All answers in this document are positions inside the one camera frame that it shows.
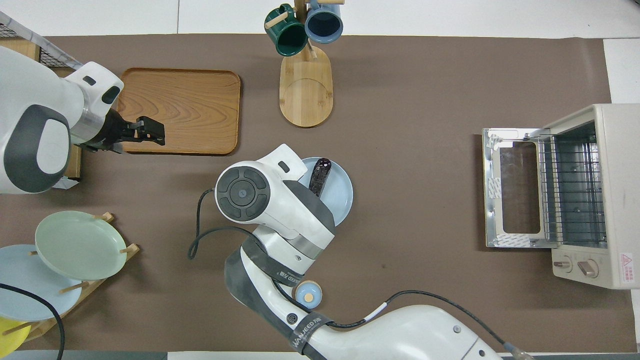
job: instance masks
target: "white toaster oven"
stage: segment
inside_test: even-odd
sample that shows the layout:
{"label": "white toaster oven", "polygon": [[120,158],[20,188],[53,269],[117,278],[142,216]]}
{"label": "white toaster oven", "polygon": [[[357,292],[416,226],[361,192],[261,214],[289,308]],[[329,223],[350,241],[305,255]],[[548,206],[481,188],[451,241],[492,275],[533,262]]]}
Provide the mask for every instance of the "white toaster oven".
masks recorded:
{"label": "white toaster oven", "polygon": [[551,248],[556,276],[640,288],[640,104],[483,129],[489,247]]}

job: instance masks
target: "blue mug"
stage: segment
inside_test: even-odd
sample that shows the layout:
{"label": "blue mug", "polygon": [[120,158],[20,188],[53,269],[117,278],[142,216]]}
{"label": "blue mug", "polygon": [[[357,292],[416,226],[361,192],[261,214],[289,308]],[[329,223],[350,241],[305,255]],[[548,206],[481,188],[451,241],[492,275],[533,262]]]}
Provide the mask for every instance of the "blue mug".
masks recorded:
{"label": "blue mug", "polygon": [[318,4],[317,0],[311,0],[305,31],[311,41],[319,44],[329,44],[338,40],[342,34],[340,5]]}

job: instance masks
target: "warning label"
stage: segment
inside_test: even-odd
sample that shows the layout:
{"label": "warning label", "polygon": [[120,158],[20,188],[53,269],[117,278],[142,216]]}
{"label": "warning label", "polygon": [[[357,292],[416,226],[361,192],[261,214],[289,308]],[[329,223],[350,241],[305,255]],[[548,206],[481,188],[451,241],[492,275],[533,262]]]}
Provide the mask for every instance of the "warning label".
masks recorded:
{"label": "warning label", "polygon": [[622,282],[634,282],[634,255],[630,252],[620,253],[620,265],[622,266]]}

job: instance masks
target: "brown tabletop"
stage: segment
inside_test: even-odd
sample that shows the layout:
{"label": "brown tabletop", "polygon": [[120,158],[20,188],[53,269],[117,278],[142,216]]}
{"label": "brown tabletop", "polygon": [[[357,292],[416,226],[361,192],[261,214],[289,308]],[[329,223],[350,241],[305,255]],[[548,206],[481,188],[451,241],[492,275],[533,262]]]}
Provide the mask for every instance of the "brown tabletop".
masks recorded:
{"label": "brown tabletop", "polygon": [[[0,245],[33,243],[55,211],[111,211],[142,251],[65,318],[67,347],[86,350],[290,351],[236,302],[225,258],[242,235],[218,233],[187,259],[199,195],[220,172],[281,143],[348,172],[355,199],[307,274],[324,291],[318,311],[360,319],[389,295],[418,289],[469,308],[503,338],[535,352],[636,350],[629,291],[552,275],[549,250],[484,246],[483,127],[536,127],[610,102],[601,40],[343,37],[323,45],[335,105],[300,129],[278,107],[281,57],[264,35],[145,35],[51,40],[116,74],[131,67],[232,70],[242,79],[239,143],[230,156],[85,154],[70,190],[0,196]],[[203,228],[229,225],[212,199]],[[498,344],[457,310],[434,304]],[[52,330],[22,349],[55,348]]]}

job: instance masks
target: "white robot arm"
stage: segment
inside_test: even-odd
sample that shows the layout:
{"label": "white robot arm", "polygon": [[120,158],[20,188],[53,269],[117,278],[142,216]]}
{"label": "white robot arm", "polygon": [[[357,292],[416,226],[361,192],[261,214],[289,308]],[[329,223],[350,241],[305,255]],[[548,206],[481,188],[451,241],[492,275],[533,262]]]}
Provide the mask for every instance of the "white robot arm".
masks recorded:
{"label": "white robot arm", "polygon": [[123,85],[93,62],[61,79],[0,47],[0,193],[48,190],[62,177],[72,144],[90,151],[114,150],[121,141],[164,145],[162,124],[146,117],[129,123],[111,109]]}
{"label": "white robot arm", "polygon": [[[353,329],[336,331],[329,325],[341,326],[296,304],[292,287],[335,234],[329,209],[296,181],[305,172],[300,158],[283,144],[265,158],[232,165],[218,178],[216,202],[224,216],[259,225],[225,263],[227,289],[238,301],[314,360],[501,359],[437,307],[403,307],[371,321],[384,303],[354,326],[342,326]],[[517,348],[513,353],[532,359]]]}

